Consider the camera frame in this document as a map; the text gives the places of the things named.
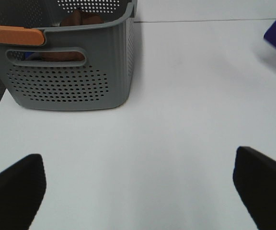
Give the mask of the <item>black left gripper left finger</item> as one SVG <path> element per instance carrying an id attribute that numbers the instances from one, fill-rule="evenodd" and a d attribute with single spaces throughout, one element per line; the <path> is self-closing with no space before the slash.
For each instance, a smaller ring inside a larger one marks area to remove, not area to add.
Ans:
<path id="1" fill-rule="evenodd" d="M 30 154 L 0 172 L 0 230 L 30 228 L 46 192 L 40 154 Z"/>

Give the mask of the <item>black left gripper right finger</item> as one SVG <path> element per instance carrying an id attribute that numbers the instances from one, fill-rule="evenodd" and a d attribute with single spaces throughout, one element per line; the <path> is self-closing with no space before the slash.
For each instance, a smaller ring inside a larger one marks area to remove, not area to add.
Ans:
<path id="1" fill-rule="evenodd" d="M 259 230 L 276 230 L 276 161 L 251 147 L 238 147 L 234 186 Z"/>

